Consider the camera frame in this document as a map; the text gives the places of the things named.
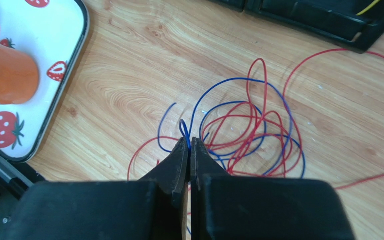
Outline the strawberry print tray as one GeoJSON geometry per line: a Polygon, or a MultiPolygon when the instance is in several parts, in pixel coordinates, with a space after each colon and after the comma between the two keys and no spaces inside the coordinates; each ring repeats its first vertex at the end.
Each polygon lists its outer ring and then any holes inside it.
{"type": "Polygon", "coordinates": [[[82,0],[0,0],[0,156],[38,150],[90,27],[82,0]]]}

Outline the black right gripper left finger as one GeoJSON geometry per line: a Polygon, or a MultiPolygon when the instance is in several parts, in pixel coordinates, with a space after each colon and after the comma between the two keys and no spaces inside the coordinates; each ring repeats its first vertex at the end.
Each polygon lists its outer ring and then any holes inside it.
{"type": "Polygon", "coordinates": [[[184,240],[189,145],[136,181],[48,182],[23,195],[8,240],[184,240]]]}

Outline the orange cup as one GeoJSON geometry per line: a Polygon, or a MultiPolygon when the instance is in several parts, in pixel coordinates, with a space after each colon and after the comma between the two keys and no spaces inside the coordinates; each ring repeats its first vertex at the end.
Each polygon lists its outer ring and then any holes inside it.
{"type": "Polygon", "coordinates": [[[39,83],[39,69],[29,55],[0,45],[0,105],[28,102],[39,83]]]}

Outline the black compartment organizer box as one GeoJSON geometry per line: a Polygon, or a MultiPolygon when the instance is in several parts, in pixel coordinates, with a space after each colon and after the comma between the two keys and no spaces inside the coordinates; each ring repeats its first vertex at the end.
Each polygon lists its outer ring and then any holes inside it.
{"type": "Polygon", "coordinates": [[[384,0],[218,0],[217,4],[360,54],[384,34],[384,0]]]}

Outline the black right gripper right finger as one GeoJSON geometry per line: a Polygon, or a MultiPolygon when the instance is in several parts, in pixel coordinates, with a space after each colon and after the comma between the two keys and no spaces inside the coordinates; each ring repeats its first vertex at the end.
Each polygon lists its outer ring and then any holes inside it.
{"type": "Polygon", "coordinates": [[[334,188],[320,180],[229,175],[193,138],[194,240],[353,240],[334,188]]]}

